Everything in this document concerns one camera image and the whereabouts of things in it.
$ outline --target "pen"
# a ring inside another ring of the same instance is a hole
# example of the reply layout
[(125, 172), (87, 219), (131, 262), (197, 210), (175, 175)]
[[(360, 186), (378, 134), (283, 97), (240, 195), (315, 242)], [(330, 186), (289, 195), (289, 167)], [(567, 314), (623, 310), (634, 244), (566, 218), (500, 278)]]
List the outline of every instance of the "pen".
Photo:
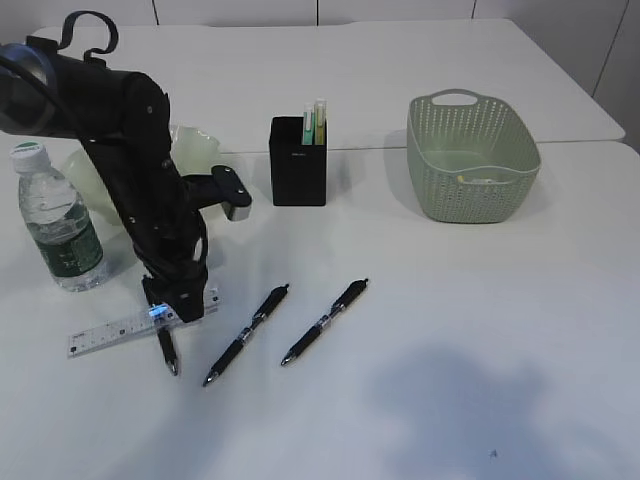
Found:
[(365, 278), (364, 280), (356, 280), (349, 288), (336, 300), (331, 306), (331, 310), (328, 314), (323, 316), (320, 320), (313, 324), (313, 326), (307, 330), (298, 343), (296, 343), (293, 347), (289, 349), (287, 354), (282, 359), (280, 365), (283, 367), (287, 365), (289, 362), (292, 362), (304, 352), (309, 345), (311, 345), (316, 338), (320, 336), (320, 334), (326, 330), (330, 325), (331, 321), (341, 312), (344, 312), (349, 305), (353, 303), (353, 301), (360, 296), (362, 292), (367, 288), (367, 283), (369, 283), (369, 279)]
[(324, 145), (324, 125), (327, 121), (327, 101), (318, 98), (315, 104), (316, 145)]
[(158, 329), (158, 340), (160, 341), (160, 347), (164, 355), (164, 362), (167, 364), (167, 368), (169, 368), (171, 374), (175, 377), (178, 375), (178, 355), (176, 355), (176, 349), (173, 347), (171, 332), (168, 327)]
[(207, 378), (204, 379), (202, 383), (203, 387), (206, 387), (211, 382), (215, 381), (222, 372), (226, 370), (229, 364), (233, 361), (236, 356), (240, 353), (240, 351), (247, 344), (251, 336), (253, 335), (256, 327), (264, 322), (269, 315), (276, 309), (278, 304), (284, 299), (289, 290), (289, 284), (282, 287), (274, 288), (264, 303), (260, 306), (258, 311), (253, 315), (251, 320), (251, 325), (244, 328), (240, 335), (231, 342), (231, 345), (227, 348), (227, 350), (222, 354), (222, 356), (218, 359), (216, 363), (213, 364), (211, 370), (207, 374)]
[(314, 113), (312, 103), (304, 104), (304, 114), (302, 118), (302, 144), (313, 145)]

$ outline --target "bottle cap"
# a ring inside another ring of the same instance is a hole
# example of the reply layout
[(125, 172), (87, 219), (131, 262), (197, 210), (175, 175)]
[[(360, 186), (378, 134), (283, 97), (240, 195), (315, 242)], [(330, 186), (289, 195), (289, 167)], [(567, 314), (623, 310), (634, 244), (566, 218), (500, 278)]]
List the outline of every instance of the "bottle cap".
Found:
[(9, 156), (18, 173), (33, 173), (51, 166), (47, 149), (37, 142), (21, 143), (11, 150)]

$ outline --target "blue light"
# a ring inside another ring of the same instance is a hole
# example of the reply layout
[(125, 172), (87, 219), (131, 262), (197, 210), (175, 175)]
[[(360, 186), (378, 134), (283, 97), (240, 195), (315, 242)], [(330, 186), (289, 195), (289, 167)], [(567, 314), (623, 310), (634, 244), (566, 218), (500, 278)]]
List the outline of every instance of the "blue light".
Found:
[(149, 309), (149, 316), (151, 318), (159, 317), (167, 310), (169, 310), (169, 306), (164, 303), (161, 305), (155, 305)]

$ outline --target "black pen holder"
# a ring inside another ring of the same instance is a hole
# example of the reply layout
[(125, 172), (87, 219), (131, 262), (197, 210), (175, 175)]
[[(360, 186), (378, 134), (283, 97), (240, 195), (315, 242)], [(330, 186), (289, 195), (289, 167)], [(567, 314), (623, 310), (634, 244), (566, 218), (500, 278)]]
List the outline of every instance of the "black pen holder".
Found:
[(302, 145), (302, 125), (302, 117), (271, 121), (271, 191), (278, 207), (327, 204), (327, 124), (324, 145)]

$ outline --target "white wall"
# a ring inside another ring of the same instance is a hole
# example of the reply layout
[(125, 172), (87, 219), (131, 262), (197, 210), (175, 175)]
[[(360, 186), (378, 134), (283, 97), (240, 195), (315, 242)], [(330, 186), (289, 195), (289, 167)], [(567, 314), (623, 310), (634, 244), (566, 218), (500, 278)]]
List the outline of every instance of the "white wall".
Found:
[(629, 3), (595, 99), (626, 130), (625, 142), (640, 152), (640, 0)]
[(161, 25), (316, 24), (316, 0), (156, 0), (156, 7)]
[(364, 20), (471, 18), (474, 0), (319, 0), (320, 25)]
[(513, 20), (590, 95), (626, 0), (478, 0), (475, 18)]

